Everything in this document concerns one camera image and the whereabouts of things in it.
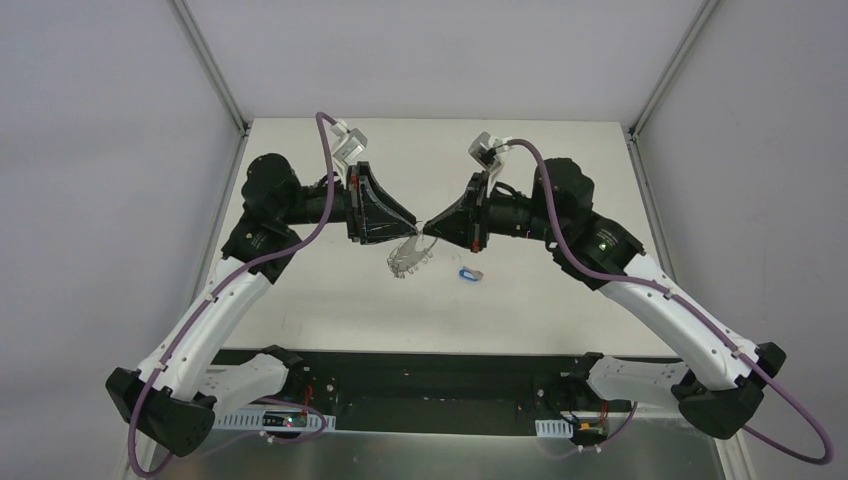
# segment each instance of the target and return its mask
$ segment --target small blue and gray object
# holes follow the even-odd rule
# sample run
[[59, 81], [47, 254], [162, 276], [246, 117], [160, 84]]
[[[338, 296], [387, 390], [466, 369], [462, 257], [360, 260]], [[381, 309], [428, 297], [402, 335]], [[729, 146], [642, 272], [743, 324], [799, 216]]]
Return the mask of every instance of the small blue and gray object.
[[459, 277], [468, 280], [469, 282], [479, 282], [483, 279], [483, 272], [479, 270], [472, 270], [463, 266], [459, 269]]

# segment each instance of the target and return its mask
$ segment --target white table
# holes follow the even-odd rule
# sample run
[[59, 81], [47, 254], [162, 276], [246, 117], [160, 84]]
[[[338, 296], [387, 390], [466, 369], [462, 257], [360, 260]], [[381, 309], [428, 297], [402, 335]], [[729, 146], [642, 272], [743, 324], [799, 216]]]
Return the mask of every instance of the white table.
[[[595, 181], [595, 209], [624, 225], [653, 253], [648, 221], [621, 126], [606, 122], [348, 119], [368, 137], [381, 186], [418, 220], [453, 203], [479, 166], [466, 150], [481, 132], [523, 137], [545, 156], [571, 157]], [[256, 119], [217, 248], [242, 211], [247, 166], [265, 153], [291, 162], [302, 184], [324, 173], [313, 119]], [[510, 153], [499, 178], [530, 194], [535, 162]], [[294, 229], [301, 238], [311, 225]], [[600, 293], [562, 272], [541, 242], [491, 236], [472, 254], [446, 242], [430, 263], [396, 279], [386, 257], [400, 241], [362, 246], [329, 225], [297, 253], [247, 313], [225, 348], [488, 354], [673, 355], [650, 330]], [[466, 265], [485, 274], [462, 280]]]

